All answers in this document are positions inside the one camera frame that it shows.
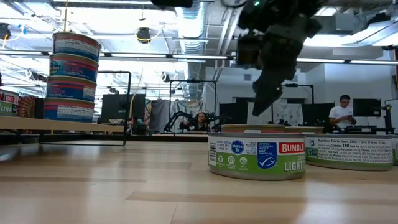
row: black monitor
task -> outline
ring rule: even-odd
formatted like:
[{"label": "black monitor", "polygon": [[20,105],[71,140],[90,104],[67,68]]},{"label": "black monitor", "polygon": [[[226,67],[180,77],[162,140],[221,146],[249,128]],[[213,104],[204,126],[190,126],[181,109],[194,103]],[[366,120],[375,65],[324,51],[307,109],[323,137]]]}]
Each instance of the black monitor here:
[{"label": "black monitor", "polygon": [[330,110],[335,103],[302,104],[304,126],[317,126],[329,123]]},{"label": "black monitor", "polygon": [[224,124],[246,124],[248,109],[241,103],[220,103],[220,116],[230,118]]},{"label": "black monitor", "polygon": [[[126,110],[130,110],[132,95],[126,104],[127,94],[107,94],[102,98],[101,122],[108,123],[110,119],[125,119]],[[132,104],[132,115],[135,120],[145,120],[145,94],[136,94]]]},{"label": "black monitor", "polygon": [[380,99],[353,99],[354,117],[380,117]]}]

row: exposed ductwork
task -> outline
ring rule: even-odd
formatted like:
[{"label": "exposed ductwork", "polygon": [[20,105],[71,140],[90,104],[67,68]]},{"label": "exposed ductwork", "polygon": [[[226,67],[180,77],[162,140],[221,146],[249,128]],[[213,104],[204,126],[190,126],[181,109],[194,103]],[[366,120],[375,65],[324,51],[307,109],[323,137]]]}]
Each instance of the exposed ductwork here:
[{"label": "exposed ductwork", "polygon": [[[178,15],[178,35],[180,37],[201,39],[205,34],[206,26],[206,10],[208,3],[193,2],[191,8],[176,8]],[[183,54],[203,54],[205,51],[205,43],[200,40],[182,40],[180,42]],[[205,79],[205,73],[201,72],[202,63],[187,62],[185,68],[186,79]],[[190,100],[197,100],[201,97],[201,91],[198,85],[189,85],[188,94]]]}]

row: green label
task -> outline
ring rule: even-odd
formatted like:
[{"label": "green label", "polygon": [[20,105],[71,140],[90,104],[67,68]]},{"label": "green label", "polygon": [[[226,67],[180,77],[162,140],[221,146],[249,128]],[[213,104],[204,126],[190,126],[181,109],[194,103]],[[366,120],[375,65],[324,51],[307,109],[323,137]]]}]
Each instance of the green label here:
[{"label": "green label", "polygon": [[307,161],[349,166],[391,166],[390,139],[305,138]]},{"label": "green label", "polygon": [[303,139],[209,137],[208,165],[251,174],[305,172]]},{"label": "green label", "polygon": [[16,104],[0,101],[0,116],[15,116],[16,113]]},{"label": "green label", "polygon": [[398,162],[398,139],[392,139],[392,148],[393,148],[393,154],[394,154],[394,161]]}]

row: nutrition facts label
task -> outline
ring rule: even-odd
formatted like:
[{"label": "nutrition facts label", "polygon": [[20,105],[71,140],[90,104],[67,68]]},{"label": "nutrition facts label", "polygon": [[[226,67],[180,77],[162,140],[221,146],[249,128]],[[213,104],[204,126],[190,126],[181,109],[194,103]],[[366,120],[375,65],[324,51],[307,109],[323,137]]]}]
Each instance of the nutrition facts label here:
[{"label": "nutrition facts label", "polygon": [[94,98],[95,97],[95,89],[85,86],[83,89],[83,97]]},{"label": "nutrition facts label", "polygon": [[388,139],[312,139],[318,159],[339,162],[391,163],[392,145]]},{"label": "nutrition facts label", "polygon": [[58,106],[57,116],[59,118],[76,116],[76,117],[92,117],[94,110],[89,108],[83,108],[79,106]]}]

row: can label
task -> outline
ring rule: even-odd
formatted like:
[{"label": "can label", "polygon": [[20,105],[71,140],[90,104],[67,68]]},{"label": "can label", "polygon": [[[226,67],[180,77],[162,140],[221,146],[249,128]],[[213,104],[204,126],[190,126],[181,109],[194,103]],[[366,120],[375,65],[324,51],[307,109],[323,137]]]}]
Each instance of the can label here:
[{"label": "can label", "polygon": [[0,90],[0,116],[17,116],[19,95]]},{"label": "can label", "polygon": [[44,119],[91,123],[93,121],[93,114],[94,109],[85,106],[55,104],[44,105]]},{"label": "can label", "polygon": [[64,80],[51,80],[47,82],[47,98],[71,98],[75,100],[88,100],[94,102],[95,85]]},{"label": "can label", "polygon": [[209,136],[208,165],[252,174],[305,172],[304,140]]},{"label": "can label", "polygon": [[53,58],[50,62],[50,75],[78,77],[92,82],[97,80],[97,69],[94,64],[74,58]]},{"label": "can label", "polygon": [[392,164],[391,139],[306,137],[307,161],[379,166]]},{"label": "can label", "polygon": [[394,154],[394,163],[398,164],[398,138],[392,139],[392,148]]},{"label": "can label", "polygon": [[79,40],[78,37],[57,37],[54,42],[54,54],[79,55],[98,62],[100,48]]}]

